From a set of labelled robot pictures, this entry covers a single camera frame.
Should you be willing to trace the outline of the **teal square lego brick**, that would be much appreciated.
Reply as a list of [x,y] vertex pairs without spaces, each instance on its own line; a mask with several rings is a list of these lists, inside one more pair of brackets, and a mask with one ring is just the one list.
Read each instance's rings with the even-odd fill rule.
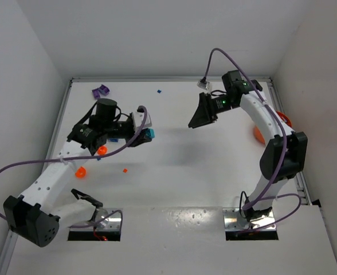
[[155,137],[155,132],[152,128],[145,129],[145,134],[150,139],[153,139]]

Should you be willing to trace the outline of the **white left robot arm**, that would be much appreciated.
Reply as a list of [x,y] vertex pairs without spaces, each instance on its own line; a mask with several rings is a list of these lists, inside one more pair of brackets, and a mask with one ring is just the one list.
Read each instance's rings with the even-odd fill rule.
[[111,99],[98,99],[72,128],[55,159],[48,159],[47,168],[18,197],[9,196],[4,204],[9,229],[45,247],[63,227],[96,227],[101,220],[98,212],[103,203],[90,195],[73,189],[74,203],[55,208],[60,193],[85,162],[116,155],[127,147],[152,141],[152,122],[146,107],[120,120],[121,109]]

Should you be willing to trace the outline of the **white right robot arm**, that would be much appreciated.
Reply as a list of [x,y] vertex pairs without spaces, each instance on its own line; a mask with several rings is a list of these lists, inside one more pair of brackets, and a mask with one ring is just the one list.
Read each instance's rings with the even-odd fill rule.
[[188,126],[212,124],[218,114],[236,108],[245,111],[255,123],[265,142],[260,159],[261,177],[239,208],[240,215],[250,222],[267,216],[283,186],[303,170],[308,138],[304,132],[295,132],[267,103],[258,81],[245,81],[239,71],[233,70],[222,76],[222,83],[224,93],[213,96],[205,78],[198,82],[204,92],[199,94],[198,107]]

